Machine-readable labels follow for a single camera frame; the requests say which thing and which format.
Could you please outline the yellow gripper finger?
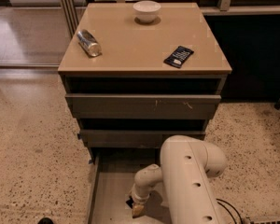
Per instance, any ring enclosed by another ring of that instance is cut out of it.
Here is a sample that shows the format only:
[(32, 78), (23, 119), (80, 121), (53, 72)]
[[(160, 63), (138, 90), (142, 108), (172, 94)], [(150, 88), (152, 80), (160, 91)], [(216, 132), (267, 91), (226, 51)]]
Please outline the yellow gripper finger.
[(132, 209), (132, 217), (140, 217), (144, 212), (145, 207), (142, 204), (134, 203)]

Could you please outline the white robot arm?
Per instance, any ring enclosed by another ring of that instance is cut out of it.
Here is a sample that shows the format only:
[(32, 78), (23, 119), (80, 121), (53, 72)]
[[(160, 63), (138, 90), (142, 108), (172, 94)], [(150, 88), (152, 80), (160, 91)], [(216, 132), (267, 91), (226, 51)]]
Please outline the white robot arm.
[(138, 171), (130, 192), (132, 216), (140, 217), (154, 187), (164, 185), (173, 224), (226, 224), (209, 184), (227, 167), (216, 145), (185, 135), (167, 138), (160, 163)]

